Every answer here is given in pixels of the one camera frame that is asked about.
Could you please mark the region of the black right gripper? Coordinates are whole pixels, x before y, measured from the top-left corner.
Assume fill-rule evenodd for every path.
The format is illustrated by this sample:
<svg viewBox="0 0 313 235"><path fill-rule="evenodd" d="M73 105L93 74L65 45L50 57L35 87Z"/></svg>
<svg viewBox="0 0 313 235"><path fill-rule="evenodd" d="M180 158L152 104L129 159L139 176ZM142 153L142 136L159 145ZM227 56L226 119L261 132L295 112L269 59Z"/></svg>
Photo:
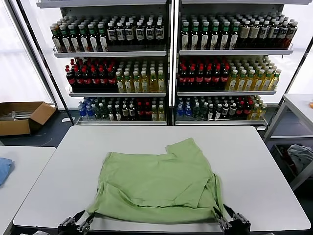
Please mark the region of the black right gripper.
<svg viewBox="0 0 313 235"><path fill-rule="evenodd" d="M250 235L251 224L242 214L236 213L231 207L223 204L226 212L229 214L233 221L228 222L221 211L213 207L216 219L222 230L225 230L225 235Z"/></svg>

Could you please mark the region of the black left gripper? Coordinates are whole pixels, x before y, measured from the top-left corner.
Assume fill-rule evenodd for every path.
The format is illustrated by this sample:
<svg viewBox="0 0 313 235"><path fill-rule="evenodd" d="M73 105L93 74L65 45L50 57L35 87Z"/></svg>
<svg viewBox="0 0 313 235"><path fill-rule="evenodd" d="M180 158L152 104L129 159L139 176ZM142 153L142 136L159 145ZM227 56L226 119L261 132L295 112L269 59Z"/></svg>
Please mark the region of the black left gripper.
<svg viewBox="0 0 313 235"><path fill-rule="evenodd" d="M89 230L91 223L93 222L95 213L92 213L88 216L88 218L81 224L75 224L85 213L85 210L78 212L73 217L66 218L62 223L58 226L58 234L59 235L86 235Z"/></svg>

